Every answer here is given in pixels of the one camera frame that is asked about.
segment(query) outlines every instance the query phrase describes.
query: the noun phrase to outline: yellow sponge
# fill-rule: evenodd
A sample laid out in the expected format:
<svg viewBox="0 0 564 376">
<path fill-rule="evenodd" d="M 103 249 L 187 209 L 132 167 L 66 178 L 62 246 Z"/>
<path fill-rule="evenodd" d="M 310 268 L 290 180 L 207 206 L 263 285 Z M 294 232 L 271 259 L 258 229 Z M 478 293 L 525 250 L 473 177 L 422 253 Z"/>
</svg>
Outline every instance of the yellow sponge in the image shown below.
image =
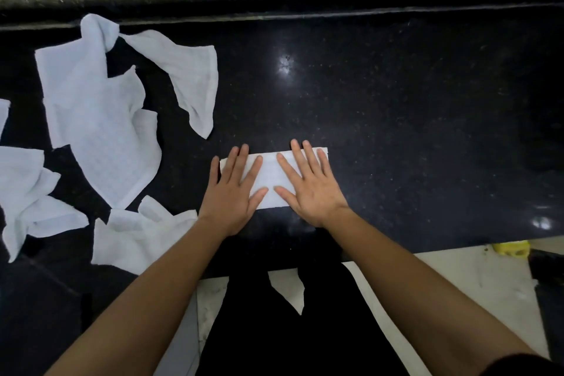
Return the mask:
<svg viewBox="0 0 564 376">
<path fill-rule="evenodd" d="M 499 254 L 524 259 L 528 258 L 531 252 L 529 241 L 502 242 L 501 244 L 492 244 L 492 247 Z"/>
</svg>

